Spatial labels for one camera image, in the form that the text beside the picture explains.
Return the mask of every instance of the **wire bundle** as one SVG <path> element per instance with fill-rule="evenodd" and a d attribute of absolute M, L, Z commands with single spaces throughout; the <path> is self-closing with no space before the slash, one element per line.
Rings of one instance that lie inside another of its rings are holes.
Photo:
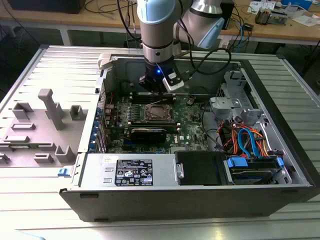
<path fill-rule="evenodd" d="M 226 123 L 225 122 L 221 123 L 220 127 L 217 130 L 217 134 L 220 133 L 224 124 L 226 124 Z M 222 146 L 222 149 L 224 151 L 228 152 L 229 154 L 250 158 L 251 155 L 250 155 L 249 151 L 252 150 L 256 157 L 259 157 L 259 154 L 262 157 L 269 157 L 268 151 L 266 149 L 265 137 L 261 133 L 259 133 L 256 129 L 254 129 L 250 126 L 247 126 L 245 124 L 232 124 L 230 126 L 230 128 L 231 128 L 231 139 L 229 139 Z M 242 143 L 241 143 L 242 134 L 249 136 L 249 138 L 247 138 L 246 144 L 244 146 L 242 146 Z M 249 143 L 252 141 L 252 138 L 250 137 L 251 134 L 253 135 L 254 142 L 251 143 L 251 149 L 249 149 L 249 146 L 250 146 Z M 255 147 L 256 147 L 255 144 L 258 147 L 259 153 L 255 152 Z"/>

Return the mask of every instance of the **table leg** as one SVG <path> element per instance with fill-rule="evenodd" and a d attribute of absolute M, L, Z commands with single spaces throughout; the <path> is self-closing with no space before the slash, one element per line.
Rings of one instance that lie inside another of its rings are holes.
<path fill-rule="evenodd" d="M 59 31 L 60 31 L 60 34 L 61 34 L 63 45 L 72 46 L 72 40 L 71 40 L 71 37 L 69 35 L 68 29 L 66 27 L 61 27 L 59 29 Z"/>
<path fill-rule="evenodd" d="M 103 32 L 103 31 L 100 31 L 100 32 L 99 32 L 99 36 L 100 36 L 100 43 L 101 43 L 101 44 L 106 44 L 106 42 L 105 42 L 105 36 L 104 36 L 104 32 Z"/>

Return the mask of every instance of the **power supply label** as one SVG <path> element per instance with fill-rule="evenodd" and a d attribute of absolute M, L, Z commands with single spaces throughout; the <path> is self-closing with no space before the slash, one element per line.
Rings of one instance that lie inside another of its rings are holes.
<path fill-rule="evenodd" d="M 152 160 L 117 160 L 115 185 L 153 186 Z"/>

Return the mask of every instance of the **blue connector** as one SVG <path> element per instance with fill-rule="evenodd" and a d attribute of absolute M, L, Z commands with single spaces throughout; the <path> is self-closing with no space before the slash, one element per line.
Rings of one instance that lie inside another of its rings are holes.
<path fill-rule="evenodd" d="M 99 122 L 98 122 L 98 121 L 94 121 L 94 122 L 93 122 L 93 126 L 94 126 L 94 127 L 99 127 Z"/>
<path fill-rule="evenodd" d="M 285 165 L 285 163 L 284 163 L 284 161 L 282 160 L 281 157 L 277 157 L 277 158 L 276 158 L 276 161 L 278 162 L 278 164 L 279 164 L 279 166 L 280 166 L 281 168 Z"/>
<path fill-rule="evenodd" d="M 93 133 L 93 134 L 96 134 L 97 132 L 98 132 L 98 128 L 97 128 L 97 127 L 93 127 L 93 128 L 92 128 L 92 133 Z"/>
<path fill-rule="evenodd" d="M 70 170 L 67 168 L 61 168 L 58 173 L 58 177 L 70 177 Z"/>
<path fill-rule="evenodd" d="M 97 134 L 93 133 L 90 137 L 90 142 L 95 141 L 97 139 Z"/>
<path fill-rule="evenodd" d="M 228 167 L 248 167 L 247 160 L 244 157 L 234 156 L 230 157 L 227 161 Z"/>
<path fill-rule="evenodd" d="M 95 149 L 96 148 L 96 143 L 95 142 L 90 142 L 89 143 L 89 149 Z"/>

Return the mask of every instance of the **slatted metal surface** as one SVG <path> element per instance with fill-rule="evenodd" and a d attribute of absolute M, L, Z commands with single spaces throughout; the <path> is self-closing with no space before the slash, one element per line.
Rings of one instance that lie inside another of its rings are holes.
<path fill-rule="evenodd" d="M 89 104 L 98 76 L 96 62 L 103 52 L 107 52 L 106 48 L 49 47 L 40 53 L 13 100 L 32 99 L 32 104 L 40 105 L 33 95 L 44 86 L 53 88 L 55 100 L 66 106 L 78 101 L 81 105 Z M 235 55 L 253 65 L 320 172 L 320 109 L 307 92 L 308 88 L 273 55 Z M 12 104 L 9 101 L 0 114 L 3 128 L 12 118 L 8 111 Z M 320 196 L 308 202 L 290 204 L 270 217 L 83 222 L 57 193 L 70 181 L 69 178 L 58 178 L 58 170 L 55 167 L 0 168 L 0 229 L 19 229 L 48 240 L 320 239 Z"/>
<path fill-rule="evenodd" d="M 315 164 L 320 165 L 320 101 L 286 61 L 260 61 L 252 67 L 261 79 L 296 138 Z"/>

